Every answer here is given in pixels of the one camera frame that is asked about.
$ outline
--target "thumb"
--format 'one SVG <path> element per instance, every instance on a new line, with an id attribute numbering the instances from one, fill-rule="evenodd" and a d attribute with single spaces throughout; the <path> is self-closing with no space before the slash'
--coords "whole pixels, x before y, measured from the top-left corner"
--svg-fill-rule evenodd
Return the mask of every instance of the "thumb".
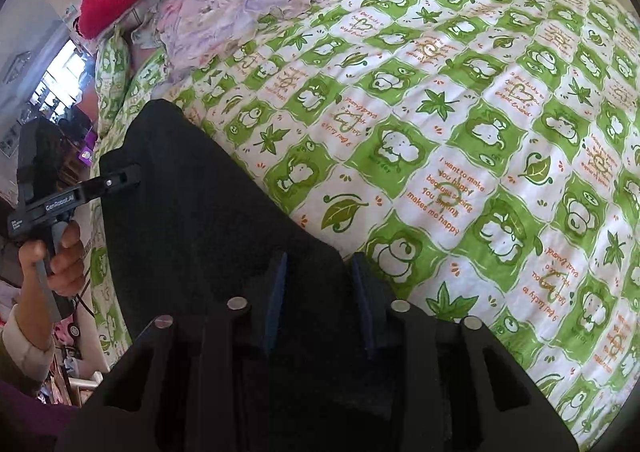
<path id="1" fill-rule="evenodd" d="M 36 262 L 41 261 L 47 255 L 47 248 L 42 241 L 27 241 L 18 252 L 18 259 L 22 267 L 24 278 L 36 275 Z"/>

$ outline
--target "sleeve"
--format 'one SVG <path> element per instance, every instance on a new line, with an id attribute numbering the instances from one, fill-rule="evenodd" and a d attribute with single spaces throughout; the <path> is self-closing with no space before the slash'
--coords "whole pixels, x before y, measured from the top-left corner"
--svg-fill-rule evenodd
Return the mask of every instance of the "sleeve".
<path id="1" fill-rule="evenodd" d="M 15 306 L 0 335 L 0 378 L 25 394 L 40 388 L 53 360 L 54 345 L 41 351 L 31 345 L 15 320 Z"/>

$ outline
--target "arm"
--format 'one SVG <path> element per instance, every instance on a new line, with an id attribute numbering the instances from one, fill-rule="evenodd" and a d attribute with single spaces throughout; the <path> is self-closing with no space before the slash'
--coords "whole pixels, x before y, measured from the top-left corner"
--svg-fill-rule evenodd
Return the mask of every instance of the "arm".
<path id="1" fill-rule="evenodd" d="M 84 284 L 83 247 L 78 224 L 69 224 L 60 246 L 59 253 L 51 260 L 54 274 L 48 279 L 49 287 L 59 295 L 73 296 Z M 53 357 L 53 324 L 35 268 L 45 251 L 41 241 L 29 241 L 20 248 L 24 275 L 22 292 L 0 342 L 0 362 L 4 362 L 0 363 L 0 377 L 23 392 L 34 390 L 34 385 L 44 381 Z"/>

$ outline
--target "person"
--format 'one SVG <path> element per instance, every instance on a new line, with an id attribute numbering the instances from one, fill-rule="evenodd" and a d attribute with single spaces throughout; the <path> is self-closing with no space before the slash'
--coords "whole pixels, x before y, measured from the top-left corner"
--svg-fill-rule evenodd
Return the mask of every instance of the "person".
<path id="1" fill-rule="evenodd" d="M 84 286 L 84 247 L 78 223 L 72 221 L 51 259 L 48 286 L 71 297 Z M 22 290 L 18 304 L 0 333 L 0 436 L 2 450 L 52 450 L 72 407 L 43 405 L 35 399 L 53 359 L 53 324 L 38 282 L 36 263 L 46 255 L 42 241 L 28 241 L 19 252 Z"/>

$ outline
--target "white sleeve cuff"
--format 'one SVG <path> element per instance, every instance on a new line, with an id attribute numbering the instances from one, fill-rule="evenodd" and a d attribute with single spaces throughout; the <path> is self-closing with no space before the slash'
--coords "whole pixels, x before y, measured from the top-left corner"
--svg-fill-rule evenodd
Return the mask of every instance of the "white sleeve cuff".
<path id="1" fill-rule="evenodd" d="M 44 382 L 53 360 L 53 339 L 50 340 L 49 349 L 44 352 L 31 345 L 31 342 L 25 338 L 18 327 L 15 320 L 15 308 L 14 306 L 11 310 L 9 320 L 2 330 L 4 348 L 22 374 L 36 382 Z"/>

